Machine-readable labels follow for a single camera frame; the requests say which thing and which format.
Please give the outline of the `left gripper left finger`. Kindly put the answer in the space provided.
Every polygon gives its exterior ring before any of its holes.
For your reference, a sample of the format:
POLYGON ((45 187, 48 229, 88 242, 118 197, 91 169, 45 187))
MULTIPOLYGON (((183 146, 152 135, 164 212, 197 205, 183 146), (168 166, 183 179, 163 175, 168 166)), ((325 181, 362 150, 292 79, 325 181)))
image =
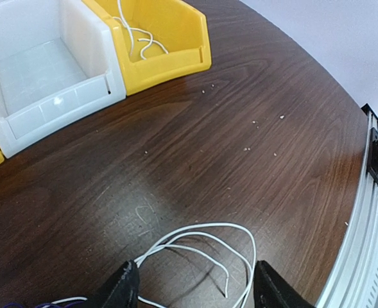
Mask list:
POLYGON ((89 307, 137 307, 139 286, 137 264, 126 261, 89 299, 89 307))

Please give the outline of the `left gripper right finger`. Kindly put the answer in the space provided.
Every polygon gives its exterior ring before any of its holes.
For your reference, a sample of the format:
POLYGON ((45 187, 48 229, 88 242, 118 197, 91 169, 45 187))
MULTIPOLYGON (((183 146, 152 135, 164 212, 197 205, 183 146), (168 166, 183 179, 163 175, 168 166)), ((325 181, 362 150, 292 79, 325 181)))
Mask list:
POLYGON ((254 304, 258 308, 314 308, 266 261, 254 269, 254 304))

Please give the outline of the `white bin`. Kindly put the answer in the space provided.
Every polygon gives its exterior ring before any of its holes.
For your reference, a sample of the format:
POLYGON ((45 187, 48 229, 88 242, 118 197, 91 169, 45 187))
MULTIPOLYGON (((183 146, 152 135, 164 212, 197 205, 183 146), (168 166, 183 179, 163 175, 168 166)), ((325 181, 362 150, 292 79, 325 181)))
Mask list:
POLYGON ((111 31, 85 3, 0 2, 4 156, 125 97, 111 31))

